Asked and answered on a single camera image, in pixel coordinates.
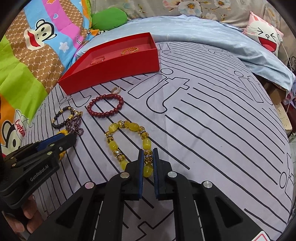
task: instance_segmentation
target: white sheet with black lines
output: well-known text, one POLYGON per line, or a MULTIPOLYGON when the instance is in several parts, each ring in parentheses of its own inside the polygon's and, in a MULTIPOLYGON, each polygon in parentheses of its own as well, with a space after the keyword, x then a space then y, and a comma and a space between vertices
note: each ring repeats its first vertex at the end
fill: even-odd
MULTIPOLYGON (((293 193, 293 168, 286 133, 261 84, 229 52, 187 42, 158 43, 159 73, 142 74, 66 96, 57 85, 36 113, 24 143, 56 134, 51 119, 64 106, 84 111, 84 134, 67 150, 60 169, 35 193, 44 218, 84 183, 102 183, 121 172, 105 140, 108 126, 130 120, 145 126, 152 147, 173 170, 196 182, 212 181, 272 240, 285 229, 293 193), (91 117, 86 106, 120 86, 125 104, 115 116, 91 117)), ((101 100, 94 111, 108 111, 101 100)), ((65 112, 63 121, 68 117, 65 112)), ((138 157, 137 133, 119 130, 114 138, 129 161, 138 157)), ((126 201, 123 241, 175 239, 171 201, 155 199, 153 177, 144 179, 143 199, 126 201)))

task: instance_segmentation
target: human hand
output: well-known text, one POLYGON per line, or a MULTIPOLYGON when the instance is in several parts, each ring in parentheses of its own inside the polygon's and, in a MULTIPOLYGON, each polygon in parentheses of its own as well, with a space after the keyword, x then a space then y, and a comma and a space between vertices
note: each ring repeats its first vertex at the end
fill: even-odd
MULTIPOLYGON (((33 195, 31 195, 22 206, 22 210, 25 217, 30 219, 27 224, 27 230, 30 233, 33 233, 43 222, 41 214, 37 210, 37 204, 33 198, 33 195)), ((24 225, 15 218, 5 215, 5 219, 15 233, 22 233, 25 231, 24 225)))

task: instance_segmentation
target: floral pillow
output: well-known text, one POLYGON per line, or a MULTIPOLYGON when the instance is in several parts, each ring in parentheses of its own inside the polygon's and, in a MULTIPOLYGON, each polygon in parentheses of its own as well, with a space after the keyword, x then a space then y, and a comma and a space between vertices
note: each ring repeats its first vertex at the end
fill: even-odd
POLYGON ((250 11, 263 16, 262 0, 90 0, 91 11, 96 13, 117 7, 130 19, 154 16, 196 16, 233 24, 240 28, 248 25, 250 11))

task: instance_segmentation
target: red jewelry box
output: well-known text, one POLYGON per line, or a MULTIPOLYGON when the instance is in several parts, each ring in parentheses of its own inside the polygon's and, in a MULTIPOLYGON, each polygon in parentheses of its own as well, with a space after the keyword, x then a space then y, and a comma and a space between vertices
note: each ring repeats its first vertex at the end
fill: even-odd
POLYGON ((150 33, 116 39, 89 49, 59 79, 67 95, 132 75, 159 71, 158 52, 150 33), (127 48, 137 52, 122 55, 127 48))

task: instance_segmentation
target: gold bracelet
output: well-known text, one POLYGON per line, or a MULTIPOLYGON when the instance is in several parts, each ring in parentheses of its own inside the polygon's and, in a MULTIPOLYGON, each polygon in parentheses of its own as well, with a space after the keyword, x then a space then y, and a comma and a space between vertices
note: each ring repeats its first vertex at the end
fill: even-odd
POLYGON ((126 48, 121 51, 121 55, 125 55, 127 52, 134 53, 134 52, 138 52, 138 51, 139 51, 139 49, 137 47, 126 48))
POLYGON ((120 120, 119 122, 112 123, 109 126, 109 131, 105 133, 107 137, 107 143, 109 144, 109 147, 113 152, 114 156, 120 162, 120 166, 123 170, 125 170, 128 161, 126 160, 125 155, 122 154, 121 150, 118 148, 117 143, 113 139, 113 133, 118 128, 126 128, 134 132, 137 131, 138 134, 141 136, 141 139, 143 140, 144 163, 145 163, 145 166, 143 168, 143 177, 150 177, 153 172, 153 166, 151 165, 152 150, 151 150, 151 141, 148 138, 149 134, 145 131, 145 128, 143 126, 139 126, 137 123, 133 123, 133 122, 131 123, 128 120, 126 121, 120 120))

